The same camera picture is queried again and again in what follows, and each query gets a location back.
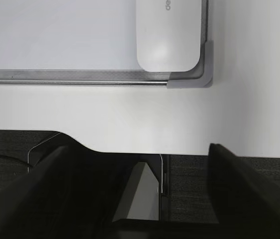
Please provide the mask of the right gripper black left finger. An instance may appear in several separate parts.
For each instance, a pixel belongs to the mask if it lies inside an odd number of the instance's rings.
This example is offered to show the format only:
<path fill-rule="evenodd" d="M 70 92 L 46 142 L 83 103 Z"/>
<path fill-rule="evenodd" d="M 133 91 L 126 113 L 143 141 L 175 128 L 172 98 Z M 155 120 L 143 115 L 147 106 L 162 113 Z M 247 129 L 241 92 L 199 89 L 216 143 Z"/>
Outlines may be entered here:
<path fill-rule="evenodd" d="M 0 239 L 80 239 L 73 200 L 82 158 L 80 151 L 60 146 L 3 188 Z"/>

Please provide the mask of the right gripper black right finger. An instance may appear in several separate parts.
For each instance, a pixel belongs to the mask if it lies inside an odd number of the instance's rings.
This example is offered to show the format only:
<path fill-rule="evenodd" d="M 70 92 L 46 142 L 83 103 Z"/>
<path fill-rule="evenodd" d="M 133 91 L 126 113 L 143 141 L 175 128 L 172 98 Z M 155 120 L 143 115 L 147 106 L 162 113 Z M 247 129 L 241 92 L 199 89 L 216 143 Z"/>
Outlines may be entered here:
<path fill-rule="evenodd" d="M 208 152 L 208 194 L 230 239 L 280 239 L 280 186 L 221 144 Z"/>

